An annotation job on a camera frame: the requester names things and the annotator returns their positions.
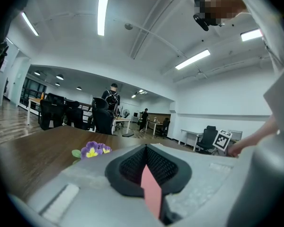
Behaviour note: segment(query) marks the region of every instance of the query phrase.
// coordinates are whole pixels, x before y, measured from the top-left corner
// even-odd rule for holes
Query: pink object
[[[141,187],[144,188],[147,207],[156,218],[159,218],[162,190],[147,166],[145,166],[142,173]]]

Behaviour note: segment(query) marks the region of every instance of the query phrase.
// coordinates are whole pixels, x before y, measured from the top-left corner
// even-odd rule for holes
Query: rectangular ceiling light
[[[22,17],[24,18],[25,22],[27,23],[27,25],[30,27],[30,29],[33,31],[33,33],[36,36],[39,36],[39,34],[37,33],[37,31],[35,30],[35,28],[33,27],[33,25],[30,23],[30,21],[28,20],[26,14],[24,12],[21,13]]]
[[[11,44],[14,44],[14,43],[12,43],[7,37],[6,37],[6,39],[7,39]]]
[[[177,65],[176,68],[178,70],[180,70],[183,67],[188,66],[188,65],[190,65],[190,64],[192,64],[192,63],[194,63],[194,62],[196,62],[196,61],[198,61],[198,60],[200,60],[200,59],[202,59],[202,58],[204,58],[208,55],[210,55],[210,53],[209,53],[209,50],[206,49],[205,51],[199,53],[198,55],[195,55],[192,58],[189,58],[188,60],[186,60],[185,62],[182,62],[181,64]]]
[[[259,37],[262,37],[262,36],[263,35],[262,35],[262,33],[259,29],[241,34],[242,41],[247,41],[247,40],[259,38]]]
[[[105,17],[108,0],[99,0],[98,4],[98,35],[104,36]]]

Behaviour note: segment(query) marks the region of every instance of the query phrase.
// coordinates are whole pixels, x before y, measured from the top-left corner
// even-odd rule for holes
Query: purple flower
[[[113,151],[109,146],[106,146],[106,145],[103,144],[103,143],[100,143],[100,144],[98,145],[98,148],[101,149],[104,154]]]
[[[81,150],[81,159],[96,157],[101,155],[103,150],[98,147],[98,143],[91,141],[86,144],[86,147],[83,147]]]

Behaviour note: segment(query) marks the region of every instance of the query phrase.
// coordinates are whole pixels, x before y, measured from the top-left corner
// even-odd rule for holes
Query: white ceiling
[[[88,39],[104,51],[142,61],[149,73],[156,72],[174,84],[267,62],[261,38],[241,41],[241,33],[258,28],[249,14],[205,32],[193,20],[193,0],[109,0],[103,39],[97,35],[97,9],[98,0],[28,0],[24,10],[40,36],[34,36],[19,17],[17,23],[40,50],[49,41],[64,37]],[[125,23],[133,29],[126,30]],[[175,69],[205,49],[210,56]],[[138,70],[134,63],[133,70]]]
[[[41,75],[37,76],[35,71],[40,71]],[[28,74],[51,84],[54,87],[62,87],[70,90],[75,90],[77,87],[82,88],[82,92],[93,95],[102,96],[102,93],[110,89],[112,83],[118,85],[118,93],[120,96],[130,98],[133,94],[138,92],[141,88],[136,88],[132,85],[128,85],[124,82],[112,80],[110,78],[101,77],[99,75],[86,73],[80,70],[63,69],[56,67],[34,66],[31,65]],[[64,80],[59,80],[56,76],[62,74]],[[147,94],[137,95],[135,100],[152,100],[161,97],[152,92]]]

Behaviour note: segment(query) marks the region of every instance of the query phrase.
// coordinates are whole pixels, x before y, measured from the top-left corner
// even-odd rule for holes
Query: brown tabletop
[[[72,165],[76,158],[71,151],[81,150],[89,141],[104,143],[113,150],[161,143],[192,152],[171,140],[125,138],[61,126],[0,144],[0,175],[8,191],[26,201],[37,189]]]

